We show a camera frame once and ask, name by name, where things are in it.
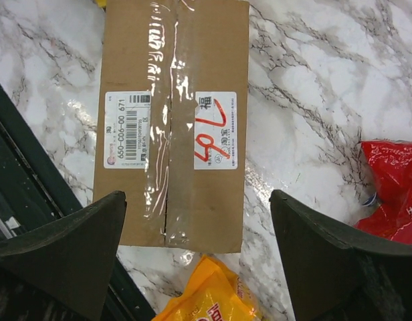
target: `handwritten number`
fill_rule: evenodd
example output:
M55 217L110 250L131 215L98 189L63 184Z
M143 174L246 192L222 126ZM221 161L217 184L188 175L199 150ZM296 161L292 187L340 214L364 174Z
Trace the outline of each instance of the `handwritten number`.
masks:
M209 142L203 142L202 138L207 139ZM214 139L209 136L208 134L198 134L197 138L195 139L195 141L202 147L205 148L205 155L203 156L202 154L199 154L198 152L194 152L195 156L197 156L199 159L201 159L203 162L207 162L209 159L209 149L213 149L216 150L219 154L221 154L222 156L224 156L226 159L230 158L230 155L226 152L224 152L222 149L220 149L219 147L215 146L215 141Z

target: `white marble surface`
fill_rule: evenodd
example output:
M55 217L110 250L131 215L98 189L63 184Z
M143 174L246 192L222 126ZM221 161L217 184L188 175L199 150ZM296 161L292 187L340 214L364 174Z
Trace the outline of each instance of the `white marble surface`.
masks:
M251 0L245 229L220 255L276 320L293 320L268 197L354 223L373 190L360 139L412 140L412 0ZM104 12L0 0L0 82L83 205L92 199ZM199 254L120 247L156 311Z

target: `brown cardboard box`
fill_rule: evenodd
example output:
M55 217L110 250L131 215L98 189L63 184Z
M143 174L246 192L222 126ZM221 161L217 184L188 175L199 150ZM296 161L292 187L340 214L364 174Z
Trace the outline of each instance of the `brown cardboard box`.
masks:
M122 245L240 251L248 11L108 1L94 199L126 192Z

